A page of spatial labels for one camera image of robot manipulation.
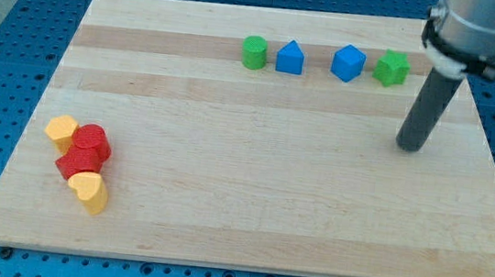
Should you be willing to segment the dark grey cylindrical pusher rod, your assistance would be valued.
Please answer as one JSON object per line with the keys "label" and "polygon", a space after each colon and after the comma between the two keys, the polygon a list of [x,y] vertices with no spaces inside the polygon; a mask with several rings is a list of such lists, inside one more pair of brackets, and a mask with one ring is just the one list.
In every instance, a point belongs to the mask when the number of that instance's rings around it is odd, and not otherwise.
{"label": "dark grey cylindrical pusher rod", "polygon": [[423,147],[461,83],[435,68],[428,73],[396,136],[402,150],[416,152]]}

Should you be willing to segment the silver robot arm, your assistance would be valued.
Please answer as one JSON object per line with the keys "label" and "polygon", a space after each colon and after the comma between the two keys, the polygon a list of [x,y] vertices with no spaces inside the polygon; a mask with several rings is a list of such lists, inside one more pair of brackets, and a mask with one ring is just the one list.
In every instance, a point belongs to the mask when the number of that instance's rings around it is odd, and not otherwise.
{"label": "silver robot arm", "polygon": [[495,81],[495,0],[438,0],[421,41],[432,70],[406,116],[396,143],[420,150],[470,74]]}

